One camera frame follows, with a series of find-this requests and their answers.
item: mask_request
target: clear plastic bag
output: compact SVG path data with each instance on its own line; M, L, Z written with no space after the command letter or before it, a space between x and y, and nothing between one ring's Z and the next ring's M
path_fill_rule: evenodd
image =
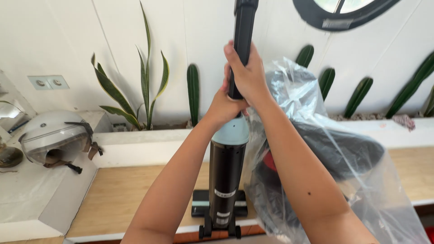
M387 150L328 118L317 78L283 58L266 67L266 80L274 99L375 238L382 244L429 244ZM249 113L243 179L258 223L284 243L308 244L281 186L261 119L254 109Z

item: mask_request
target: black vacuum handle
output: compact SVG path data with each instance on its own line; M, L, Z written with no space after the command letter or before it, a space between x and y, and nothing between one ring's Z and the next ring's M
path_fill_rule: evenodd
M259 0L236 0L235 9L235 30L233 33L233 48L240 57L244 66L247 65L250 55L250 44L252 42L253 22ZM232 99L243 99L234 81L232 69L230 69L229 92Z

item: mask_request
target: vacuum wheel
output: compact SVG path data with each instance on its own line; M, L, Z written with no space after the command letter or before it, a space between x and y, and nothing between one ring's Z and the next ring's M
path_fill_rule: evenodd
M241 239L241 227L239 225L235 226L235 235L237 239Z
M204 226L200 225L199 226L199 240L202 240L204 238L204 231L205 231Z

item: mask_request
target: electrical outlet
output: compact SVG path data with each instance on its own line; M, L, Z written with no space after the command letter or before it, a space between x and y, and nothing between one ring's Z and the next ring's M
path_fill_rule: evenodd
M28 76L36 90L69 89L63 76Z
M28 76L36 90L52 90L46 76Z
M47 76L47 80L53 90L69 89L63 76Z

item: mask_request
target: forearm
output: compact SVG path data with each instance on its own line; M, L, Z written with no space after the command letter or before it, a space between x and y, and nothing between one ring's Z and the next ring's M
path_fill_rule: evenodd
M300 221L350 211L339 187L273 98L256 106L285 193Z
M216 129L205 118L195 126L152 183L129 228L175 235Z

